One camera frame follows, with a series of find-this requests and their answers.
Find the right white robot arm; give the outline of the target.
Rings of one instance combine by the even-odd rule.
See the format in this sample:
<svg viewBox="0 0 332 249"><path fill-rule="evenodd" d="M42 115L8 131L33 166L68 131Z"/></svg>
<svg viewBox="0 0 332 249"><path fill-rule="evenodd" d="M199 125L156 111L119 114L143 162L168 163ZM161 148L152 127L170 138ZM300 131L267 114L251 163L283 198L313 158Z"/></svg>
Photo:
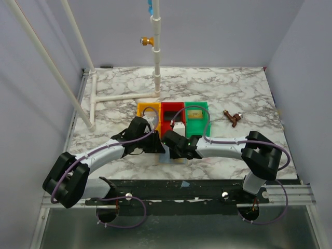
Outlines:
<svg viewBox="0 0 332 249"><path fill-rule="evenodd" d="M276 179L283 152L282 147L257 131L251 131L246 137L226 140L201 135L187 139L169 130L161 141L178 158L222 157L244 161L250 169L239 189L239 198L244 203L251 203L257 198L262 185Z"/></svg>

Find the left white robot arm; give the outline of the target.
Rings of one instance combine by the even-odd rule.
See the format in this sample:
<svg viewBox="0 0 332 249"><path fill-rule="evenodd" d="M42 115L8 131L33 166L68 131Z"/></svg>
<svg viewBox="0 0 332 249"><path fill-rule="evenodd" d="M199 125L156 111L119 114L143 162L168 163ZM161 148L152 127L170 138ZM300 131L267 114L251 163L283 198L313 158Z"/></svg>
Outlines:
<svg viewBox="0 0 332 249"><path fill-rule="evenodd" d="M97 193L88 191L88 177L109 162L130 155L135 149L147 154L164 154L159 132L142 117L134 117L129 126L113 135L106 143L85 153L63 152L46 176L42 188L51 195L51 203L71 208L79 200L97 198L102 204L114 201L115 192L105 179L97 181Z"/></svg>

